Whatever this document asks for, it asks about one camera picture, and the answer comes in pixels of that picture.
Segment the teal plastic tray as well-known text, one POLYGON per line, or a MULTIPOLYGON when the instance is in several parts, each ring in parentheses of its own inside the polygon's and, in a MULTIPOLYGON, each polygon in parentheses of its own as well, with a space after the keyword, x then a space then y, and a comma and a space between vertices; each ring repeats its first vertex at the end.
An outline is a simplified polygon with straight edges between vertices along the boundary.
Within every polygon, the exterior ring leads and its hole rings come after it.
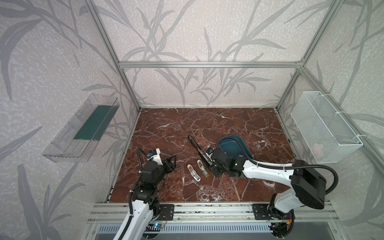
POLYGON ((232 159, 236 159, 238 157, 254 159, 251 152, 245 145, 245 142, 238 135, 229 135, 219 139, 215 149, 223 151, 232 159))

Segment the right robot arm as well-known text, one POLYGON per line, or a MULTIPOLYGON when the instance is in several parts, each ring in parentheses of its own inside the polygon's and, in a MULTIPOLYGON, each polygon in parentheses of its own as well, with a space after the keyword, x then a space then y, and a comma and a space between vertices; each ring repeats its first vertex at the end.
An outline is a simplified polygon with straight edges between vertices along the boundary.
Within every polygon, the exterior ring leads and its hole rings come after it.
POLYGON ((266 180, 289 187, 272 197, 270 214, 285 214, 302 206, 322 210, 325 206, 327 180, 316 171, 323 168, 321 165, 309 165, 300 160, 279 165, 259 162, 243 155, 232 158, 219 149, 207 150, 204 157, 216 177, 225 174, 232 178, 266 180))

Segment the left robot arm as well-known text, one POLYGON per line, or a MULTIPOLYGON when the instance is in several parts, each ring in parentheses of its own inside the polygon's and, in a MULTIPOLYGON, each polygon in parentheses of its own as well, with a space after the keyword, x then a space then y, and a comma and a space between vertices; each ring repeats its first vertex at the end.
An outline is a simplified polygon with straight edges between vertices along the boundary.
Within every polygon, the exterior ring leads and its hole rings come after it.
POLYGON ((153 155, 143 165, 135 187, 130 191, 129 211, 123 220, 115 240, 140 240, 154 217, 160 214, 158 185, 167 174, 176 169, 177 157, 161 160, 159 154, 153 155))

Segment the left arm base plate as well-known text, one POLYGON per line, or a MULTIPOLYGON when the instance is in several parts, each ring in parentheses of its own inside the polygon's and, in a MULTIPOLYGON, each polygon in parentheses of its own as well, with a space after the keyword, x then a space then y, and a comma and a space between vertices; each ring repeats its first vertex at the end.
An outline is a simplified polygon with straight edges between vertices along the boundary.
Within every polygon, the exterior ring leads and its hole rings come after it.
POLYGON ((172 221, 175 213, 174 204, 160 204, 158 209, 155 211, 155 221, 172 221))

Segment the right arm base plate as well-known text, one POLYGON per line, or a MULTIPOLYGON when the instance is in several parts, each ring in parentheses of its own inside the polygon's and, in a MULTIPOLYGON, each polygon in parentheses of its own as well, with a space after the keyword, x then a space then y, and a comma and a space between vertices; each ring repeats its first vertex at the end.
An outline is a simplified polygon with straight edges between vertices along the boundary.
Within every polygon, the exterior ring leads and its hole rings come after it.
POLYGON ((269 204, 253 204, 252 211, 255 220, 289 222, 296 218, 294 210, 283 213, 276 208, 270 207, 269 204))

